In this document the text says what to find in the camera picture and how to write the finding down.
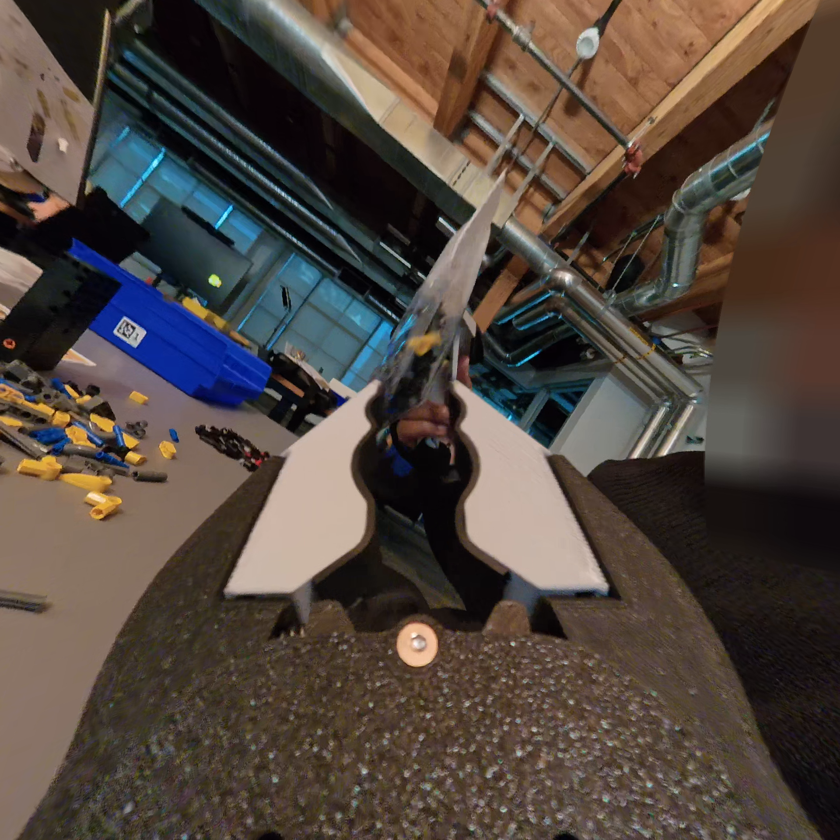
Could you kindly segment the blue plastic bin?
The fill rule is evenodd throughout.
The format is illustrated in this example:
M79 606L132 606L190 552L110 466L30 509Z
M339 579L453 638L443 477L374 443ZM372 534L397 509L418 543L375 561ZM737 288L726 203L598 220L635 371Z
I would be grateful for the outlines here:
M195 399L238 406L263 393L267 362L81 242L68 254L120 285L90 331Z

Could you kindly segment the rectangular metal duct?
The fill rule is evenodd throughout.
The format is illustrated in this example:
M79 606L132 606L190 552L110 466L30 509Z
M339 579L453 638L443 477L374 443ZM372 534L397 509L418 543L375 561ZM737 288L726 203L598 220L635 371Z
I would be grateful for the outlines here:
M366 69L297 2L199 1L198 5L384 163L463 223L480 173L424 115Z

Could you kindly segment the silver pipes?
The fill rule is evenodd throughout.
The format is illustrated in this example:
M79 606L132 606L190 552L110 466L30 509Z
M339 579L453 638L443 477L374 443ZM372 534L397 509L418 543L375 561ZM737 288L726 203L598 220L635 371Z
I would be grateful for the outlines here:
M537 280L510 297L492 322L509 322L516 329L528 330L543 320L562 320L615 364L623 364L656 401L628 457L674 453L686 441L690 421L700 405L704 392L700 383L519 221L508 220L497 238L534 271Z

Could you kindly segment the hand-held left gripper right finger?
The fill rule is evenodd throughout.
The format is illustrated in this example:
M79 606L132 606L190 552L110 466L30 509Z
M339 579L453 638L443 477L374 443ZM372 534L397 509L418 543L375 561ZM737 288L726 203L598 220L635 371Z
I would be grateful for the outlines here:
M465 385L454 383L451 394L472 468L458 515L467 549L504 573L502 598L532 610L543 597L607 596L549 450Z

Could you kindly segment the wooden post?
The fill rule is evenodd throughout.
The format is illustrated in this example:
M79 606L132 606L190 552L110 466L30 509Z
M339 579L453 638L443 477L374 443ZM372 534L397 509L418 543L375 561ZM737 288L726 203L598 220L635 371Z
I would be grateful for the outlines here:
M508 261L499 277L493 282L486 295L473 312L476 328L486 332L490 324L511 295L520 285L522 278L529 272L530 266L521 257L515 255Z

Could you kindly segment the pile of black pins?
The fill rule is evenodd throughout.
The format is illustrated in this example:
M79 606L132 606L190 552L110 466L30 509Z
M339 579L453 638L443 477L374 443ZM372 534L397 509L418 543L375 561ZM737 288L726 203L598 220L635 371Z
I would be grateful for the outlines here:
M195 426L194 432L214 451L232 459L250 473L257 471L271 458L269 452L230 428L202 424Z

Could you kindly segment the silver round spiral duct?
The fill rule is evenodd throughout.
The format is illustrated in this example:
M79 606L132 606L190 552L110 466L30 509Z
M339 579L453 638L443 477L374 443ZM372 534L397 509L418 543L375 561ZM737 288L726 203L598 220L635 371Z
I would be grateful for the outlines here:
M709 215L752 189L773 125L763 122L686 178L665 213L658 276L615 297L614 309L635 317L687 294Z

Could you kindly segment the black perforated block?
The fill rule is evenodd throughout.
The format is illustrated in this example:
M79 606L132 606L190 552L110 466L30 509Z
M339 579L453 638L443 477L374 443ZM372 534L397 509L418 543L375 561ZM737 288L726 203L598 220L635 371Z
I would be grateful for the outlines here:
M54 370L121 286L73 256L52 261L2 321L1 362Z

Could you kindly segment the pile of yellow blue pieces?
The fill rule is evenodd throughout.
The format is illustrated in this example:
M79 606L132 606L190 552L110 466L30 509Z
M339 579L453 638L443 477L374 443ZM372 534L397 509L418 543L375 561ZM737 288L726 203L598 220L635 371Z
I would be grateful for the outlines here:
M95 521L110 520L123 508L114 482L146 469L139 451L146 427L119 425L95 385L81 389L22 362L1 363L2 446L21 455L14 471L83 491Z

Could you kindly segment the clear bag of small pieces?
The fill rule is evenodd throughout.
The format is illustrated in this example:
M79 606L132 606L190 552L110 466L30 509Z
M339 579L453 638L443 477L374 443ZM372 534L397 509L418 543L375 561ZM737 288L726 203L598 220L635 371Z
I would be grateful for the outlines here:
M464 315L505 192L505 176L444 247L397 323L383 363L374 416L380 427L395 424L414 408L446 397L455 379Z

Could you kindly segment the large dark monitor screen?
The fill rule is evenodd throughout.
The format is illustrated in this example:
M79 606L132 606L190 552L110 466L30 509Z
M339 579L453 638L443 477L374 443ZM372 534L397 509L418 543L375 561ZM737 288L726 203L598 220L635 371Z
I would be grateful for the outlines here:
M168 199L161 198L141 226L148 237L138 253L167 282L195 293L210 308L221 308L252 266L225 236Z

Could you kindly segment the white instruction booklet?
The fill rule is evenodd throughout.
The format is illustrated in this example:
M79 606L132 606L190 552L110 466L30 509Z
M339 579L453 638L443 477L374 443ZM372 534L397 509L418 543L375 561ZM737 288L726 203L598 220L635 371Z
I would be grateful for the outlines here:
M79 203L111 34L109 2L1 2L3 186Z

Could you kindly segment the person's right hand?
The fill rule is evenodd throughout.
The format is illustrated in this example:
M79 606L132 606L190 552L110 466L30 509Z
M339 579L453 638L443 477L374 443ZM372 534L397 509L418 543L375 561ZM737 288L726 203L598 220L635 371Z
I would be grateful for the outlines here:
M447 405L424 402L415 406L398 419L392 430L394 445L413 449L423 442L451 448L451 420Z

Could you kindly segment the yellow plastic bin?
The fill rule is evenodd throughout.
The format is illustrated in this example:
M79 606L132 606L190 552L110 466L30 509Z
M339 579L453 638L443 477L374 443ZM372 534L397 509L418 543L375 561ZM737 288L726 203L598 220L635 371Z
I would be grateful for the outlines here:
M249 350L255 347L252 342L248 341L244 336L240 335L224 318L216 315L203 306L197 299L193 297L184 297L180 301L181 306L198 317L205 324L214 328L216 331L230 338L242 347Z

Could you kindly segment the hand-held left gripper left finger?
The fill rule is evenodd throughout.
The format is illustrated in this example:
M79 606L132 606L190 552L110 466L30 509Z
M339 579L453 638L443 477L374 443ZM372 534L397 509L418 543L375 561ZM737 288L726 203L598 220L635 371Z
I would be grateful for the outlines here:
M306 623L316 583L358 555L375 530L375 503L358 466L375 431L372 381L299 438L224 586L224 598L287 598Z

